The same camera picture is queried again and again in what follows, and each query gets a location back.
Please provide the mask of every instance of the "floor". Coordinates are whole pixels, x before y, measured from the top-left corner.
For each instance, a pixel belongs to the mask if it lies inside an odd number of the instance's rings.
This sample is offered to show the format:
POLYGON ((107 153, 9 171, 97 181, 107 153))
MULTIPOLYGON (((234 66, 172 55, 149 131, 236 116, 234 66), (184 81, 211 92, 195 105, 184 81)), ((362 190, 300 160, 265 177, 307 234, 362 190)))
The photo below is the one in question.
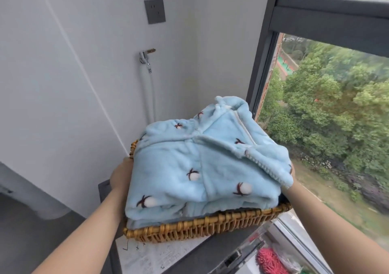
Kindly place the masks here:
MULTIPOLYGON (((0 272, 31 273, 84 218, 75 212, 42 220, 26 205, 0 194, 0 272)), ((103 274, 112 274, 106 261, 103 274)))

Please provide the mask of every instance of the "black window frame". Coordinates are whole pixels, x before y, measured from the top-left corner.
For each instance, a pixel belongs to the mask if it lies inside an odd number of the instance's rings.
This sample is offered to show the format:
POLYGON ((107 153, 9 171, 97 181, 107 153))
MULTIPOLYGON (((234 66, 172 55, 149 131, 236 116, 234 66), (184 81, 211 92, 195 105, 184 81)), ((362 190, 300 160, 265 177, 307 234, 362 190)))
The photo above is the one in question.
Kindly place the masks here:
POLYGON ((268 0, 246 97, 253 116, 279 33, 389 57, 389 1, 268 0))

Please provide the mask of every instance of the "blue fleece garment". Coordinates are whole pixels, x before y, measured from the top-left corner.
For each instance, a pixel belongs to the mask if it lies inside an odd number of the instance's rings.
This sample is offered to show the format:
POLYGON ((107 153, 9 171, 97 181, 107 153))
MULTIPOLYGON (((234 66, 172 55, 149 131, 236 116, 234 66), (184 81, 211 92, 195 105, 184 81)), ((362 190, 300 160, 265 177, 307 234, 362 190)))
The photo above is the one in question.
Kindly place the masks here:
POLYGON ((141 228, 237 208, 273 208, 293 184, 288 150, 252 119, 238 97, 189 120, 147 126, 137 144, 126 215, 141 228))

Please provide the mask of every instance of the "white hose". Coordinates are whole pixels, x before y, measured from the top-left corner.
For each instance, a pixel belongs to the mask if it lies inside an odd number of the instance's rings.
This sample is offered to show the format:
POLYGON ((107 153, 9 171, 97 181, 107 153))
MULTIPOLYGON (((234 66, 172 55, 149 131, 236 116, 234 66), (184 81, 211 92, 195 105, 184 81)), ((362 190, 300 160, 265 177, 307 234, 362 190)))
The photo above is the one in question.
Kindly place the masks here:
POLYGON ((149 124, 156 121, 156 104, 155 104, 155 91, 153 76, 149 73, 147 66, 140 64, 140 75, 143 83, 143 91, 145 95, 147 116, 149 124))

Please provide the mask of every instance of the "paper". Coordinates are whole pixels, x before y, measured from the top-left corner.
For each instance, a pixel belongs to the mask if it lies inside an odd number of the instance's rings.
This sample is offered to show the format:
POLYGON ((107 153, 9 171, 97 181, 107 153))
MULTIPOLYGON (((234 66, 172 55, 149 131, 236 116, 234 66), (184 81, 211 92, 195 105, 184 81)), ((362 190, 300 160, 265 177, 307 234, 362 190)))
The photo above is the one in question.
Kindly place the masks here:
POLYGON ((207 238, 155 244, 122 236, 116 239, 122 273, 161 274, 207 238))

